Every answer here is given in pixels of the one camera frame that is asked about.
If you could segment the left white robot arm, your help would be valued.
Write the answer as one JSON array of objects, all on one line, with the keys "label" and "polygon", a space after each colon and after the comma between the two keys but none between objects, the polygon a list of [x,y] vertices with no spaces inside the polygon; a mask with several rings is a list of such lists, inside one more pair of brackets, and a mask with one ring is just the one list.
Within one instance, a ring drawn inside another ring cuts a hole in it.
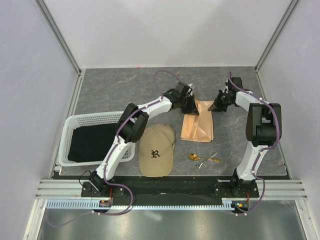
[{"label": "left white robot arm", "polygon": [[92,191],[99,197],[109,193],[110,185],[107,181],[113,178],[126,151],[140,140],[148,120],[178,108],[188,114],[198,115],[194,99],[193,85],[179,82],[175,88],[155,100],[140,105],[128,104],[117,123],[110,150],[89,176],[88,182],[92,185]]}]

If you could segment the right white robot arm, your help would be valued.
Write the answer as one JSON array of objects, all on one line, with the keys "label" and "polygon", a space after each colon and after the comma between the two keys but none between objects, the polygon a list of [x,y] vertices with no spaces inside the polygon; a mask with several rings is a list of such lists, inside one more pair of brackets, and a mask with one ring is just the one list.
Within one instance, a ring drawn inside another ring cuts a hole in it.
[{"label": "right white robot arm", "polygon": [[247,147],[230,182],[224,182],[223,185],[231,196],[244,197],[249,194],[258,197],[257,170],[267,151],[276,148],[282,136],[281,105],[257,97],[252,91],[243,88],[240,77],[229,76],[225,88],[218,92],[208,110],[226,112],[231,105],[247,111]]}]

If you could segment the peach satin napkin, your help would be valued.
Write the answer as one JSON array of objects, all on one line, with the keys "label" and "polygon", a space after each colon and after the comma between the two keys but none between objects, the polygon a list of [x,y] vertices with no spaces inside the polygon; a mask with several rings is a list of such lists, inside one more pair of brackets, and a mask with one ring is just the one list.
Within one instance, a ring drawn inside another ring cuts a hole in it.
[{"label": "peach satin napkin", "polygon": [[213,101],[196,100],[195,103],[199,115],[184,115],[180,138],[184,141],[209,143],[214,139],[213,116],[208,111]]}]

